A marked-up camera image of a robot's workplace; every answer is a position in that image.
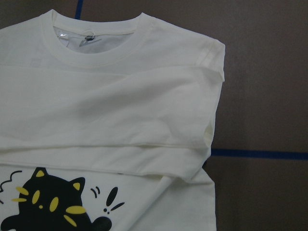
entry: brown surface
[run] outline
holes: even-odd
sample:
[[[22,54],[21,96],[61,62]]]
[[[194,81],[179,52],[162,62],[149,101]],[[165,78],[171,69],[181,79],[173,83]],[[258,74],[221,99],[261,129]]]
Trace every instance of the brown surface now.
[[[308,161],[211,157],[218,231],[306,231]]]
[[[0,28],[77,0],[1,0]],[[214,148],[308,152],[308,3],[293,0],[84,0],[81,19],[141,12],[226,44]],[[303,231],[308,162],[211,157],[218,231]]]

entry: white fabric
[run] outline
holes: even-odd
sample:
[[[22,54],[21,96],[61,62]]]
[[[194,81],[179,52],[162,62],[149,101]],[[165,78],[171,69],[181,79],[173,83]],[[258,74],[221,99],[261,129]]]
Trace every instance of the white fabric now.
[[[78,184],[89,230],[216,230],[214,183],[202,164],[214,136],[224,52],[216,39],[144,13],[94,23],[51,10],[0,30],[1,228],[27,230],[23,221],[11,224],[27,218],[23,205],[44,212],[51,203],[45,198],[38,207],[28,198],[18,208],[15,187],[57,179],[57,188],[84,177]],[[107,214],[111,205],[93,198],[96,185],[105,189],[102,200],[117,187],[117,203],[125,203]],[[35,198],[28,191],[20,198]],[[102,217],[112,226],[98,229]],[[60,220],[54,229],[86,224]],[[28,229],[47,230],[31,221]]]

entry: cat ear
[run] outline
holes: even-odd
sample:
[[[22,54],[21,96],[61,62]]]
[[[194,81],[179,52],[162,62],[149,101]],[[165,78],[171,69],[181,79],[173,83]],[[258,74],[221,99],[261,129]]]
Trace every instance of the cat ear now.
[[[48,175],[48,173],[46,171],[46,168],[37,167],[31,178],[39,178],[39,177],[44,177],[44,176],[47,176],[47,175]]]
[[[73,187],[79,191],[80,193],[82,193],[83,188],[85,187],[85,182],[86,180],[83,177],[74,179],[72,181],[70,181],[70,183],[73,185]]]

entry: black cat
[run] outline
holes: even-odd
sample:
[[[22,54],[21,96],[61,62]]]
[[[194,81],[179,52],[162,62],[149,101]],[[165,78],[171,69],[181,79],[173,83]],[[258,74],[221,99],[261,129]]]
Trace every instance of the black cat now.
[[[23,187],[17,187],[19,214],[1,223],[2,231],[109,231],[109,218],[91,223],[82,207],[84,178],[66,181],[38,167]]]

